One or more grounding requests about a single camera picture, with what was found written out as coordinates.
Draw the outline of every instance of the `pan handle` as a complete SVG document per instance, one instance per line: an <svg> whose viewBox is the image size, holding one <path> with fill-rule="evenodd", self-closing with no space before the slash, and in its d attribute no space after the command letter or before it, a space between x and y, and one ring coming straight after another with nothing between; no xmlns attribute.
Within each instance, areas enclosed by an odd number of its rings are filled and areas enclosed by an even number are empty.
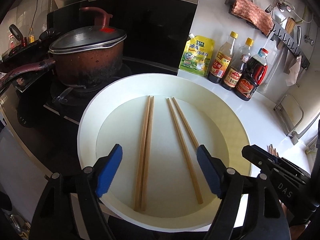
<svg viewBox="0 0 320 240"><path fill-rule="evenodd" d="M15 68L14 70L10 71L0 79L0 94L2 94L4 88L6 88L9 84L11 84L11 82L17 76L30 71L40 71L43 69L50 69L54 65L55 65L55 60L53 58L49 58L41 62L26 64L21 67Z"/></svg>
<svg viewBox="0 0 320 240"><path fill-rule="evenodd" d="M18 40L18 41L22 41L23 39L23 35L21 33L21 31L18 29L18 27L14 24L11 24L9 26L9 31L12 33L12 35Z"/></svg>
<svg viewBox="0 0 320 240"><path fill-rule="evenodd" d="M39 35L39 41L44 41L45 39L51 38L55 35L56 33L54 28L47 29Z"/></svg>
<svg viewBox="0 0 320 240"><path fill-rule="evenodd" d="M84 12L97 12L100 14L100 16L96 16L94 18L94 25L102 25L103 27L109 26L110 18L113 17L112 14L108 14L105 10L102 10L99 7L81 7L79 10Z"/></svg>

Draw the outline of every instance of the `wooden chopstick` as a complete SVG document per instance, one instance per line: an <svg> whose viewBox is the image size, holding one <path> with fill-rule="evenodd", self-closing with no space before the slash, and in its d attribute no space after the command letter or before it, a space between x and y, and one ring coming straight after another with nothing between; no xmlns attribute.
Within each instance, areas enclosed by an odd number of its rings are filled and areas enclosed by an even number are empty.
<svg viewBox="0 0 320 240"><path fill-rule="evenodd" d="M268 152L272 155L279 157L279 154L277 153L276 148L273 148L272 144L268 145Z"/></svg>
<svg viewBox="0 0 320 240"><path fill-rule="evenodd" d="M182 120L183 120L183 122L184 122L184 124L185 124L185 126L187 128L187 131L189 132L189 135L191 137L193 145L197 149L199 147L199 143L197 141L197 138L196 138L195 134L193 133L193 131L192 131L192 129L191 129L191 127L190 127L185 115L183 114L183 112L182 112L177 100L175 98L172 98L172 100L173 100L174 104L176 105L176 108L178 109L178 112L179 112L179 114L180 114L180 116L181 116L181 118L182 118Z"/></svg>
<svg viewBox="0 0 320 240"><path fill-rule="evenodd" d="M173 106L172 106L172 104L170 102L170 99L167 98L167 101L168 101L168 105L169 105L169 108L170 108L171 115L172 115L172 117L174 119L174 123L175 123L176 129L178 131L178 135L179 135L179 138L180 138L183 154L184 154L184 157L185 157L185 159L187 161L187 166L188 166L189 173L190 173L190 176L191 176L193 188L194 188L194 190L196 192L197 201L198 201L199 204L202 204L203 203L203 199L202 199L202 196L201 196L200 187L199 187L198 180L197 180L197 177L196 177L195 169L193 168L193 165L192 165L192 162L191 162L191 158L190 158L190 154L189 154L189 151L188 151L188 148L187 148L186 141L185 141L185 139L183 137L182 130L181 130L181 127L179 125L178 118L176 116L176 113L174 112L174 109L173 109Z"/></svg>
<svg viewBox="0 0 320 240"><path fill-rule="evenodd" d="M144 165L144 155L145 155L145 145L146 145L146 136L147 136L147 126L150 110L150 96L147 99L147 105L144 114L142 135L141 135L141 144L140 144L140 155L138 163L138 172L137 172L137 181L136 181L136 190L134 194L134 210L139 211L141 206L141 194L142 194L142 176L143 176L143 165Z"/></svg>
<svg viewBox="0 0 320 240"><path fill-rule="evenodd" d="M150 110L149 110L147 138L146 138L146 151L144 155L144 165L143 165L141 211L145 211L147 206L147 182L148 182L149 157L150 157L150 148L151 148L151 132L152 132L154 102L155 102L155 97L152 97L151 103L150 103Z"/></svg>

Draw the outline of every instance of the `pot handle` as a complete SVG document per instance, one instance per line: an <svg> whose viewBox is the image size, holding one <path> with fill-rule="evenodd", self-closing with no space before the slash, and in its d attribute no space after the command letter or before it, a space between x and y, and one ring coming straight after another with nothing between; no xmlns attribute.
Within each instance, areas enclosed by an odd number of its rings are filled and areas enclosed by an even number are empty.
<svg viewBox="0 0 320 240"><path fill-rule="evenodd" d="M55 29L54 28L47 29L43 33L41 33L39 35L39 41L44 41L47 38L51 38L51 37L53 37L55 35L56 35L56 33L55 33Z"/></svg>
<svg viewBox="0 0 320 240"><path fill-rule="evenodd" d="M110 18L113 17L112 14L108 14L105 10L102 10L99 7L81 7L79 10L84 12L97 12L100 14L100 16L96 16L94 18L94 25L102 25L103 27L109 26Z"/></svg>
<svg viewBox="0 0 320 240"><path fill-rule="evenodd" d="M26 64L26 65L15 68L14 70L10 71L0 79L0 94L2 94L4 88L6 88L9 84L11 84L11 82L17 76L30 71L40 71L43 69L50 69L54 65L55 65L55 60L53 58L49 58L41 62Z"/></svg>

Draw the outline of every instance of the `paper towel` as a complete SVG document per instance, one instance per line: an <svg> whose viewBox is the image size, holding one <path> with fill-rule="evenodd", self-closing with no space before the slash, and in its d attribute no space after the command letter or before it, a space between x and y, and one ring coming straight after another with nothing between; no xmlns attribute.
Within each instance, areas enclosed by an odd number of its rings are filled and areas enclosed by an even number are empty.
<svg viewBox="0 0 320 240"><path fill-rule="evenodd" d="M301 64L301 56L294 58L290 63L290 65L292 65L292 67L289 68L290 74L285 80L288 87L294 85L297 82L298 74L300 71L300 64Z"/></svg>

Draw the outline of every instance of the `bottle cap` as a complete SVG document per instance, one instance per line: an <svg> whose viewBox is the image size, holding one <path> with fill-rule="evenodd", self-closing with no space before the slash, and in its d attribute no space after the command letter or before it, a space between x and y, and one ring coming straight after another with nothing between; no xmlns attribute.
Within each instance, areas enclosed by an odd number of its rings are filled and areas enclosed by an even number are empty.
<svg viewBox="0 0 320 240"><path fill-rule="evenodd" d="M264 52L265 54L267 54L267 55L268 55L268 53L269 53L265 48L262 48L261 51L263 51L263 52Z"/></svg>
<svg viewBox="0 0 320 240"><path fill-rule="evenodd" d="M245 44L248 45L249 47L252 47L252 44L254 43L254 40L251 38L247 38Z"/></svg>
<svg viewBox="0 0 320 240"><path fill-rule="evenodd" d="M231 32L231 33L230 33L230 37L232 37L232 38L234 38L234 39L237 39L237 38L238 38L238 33Z"/></svg>

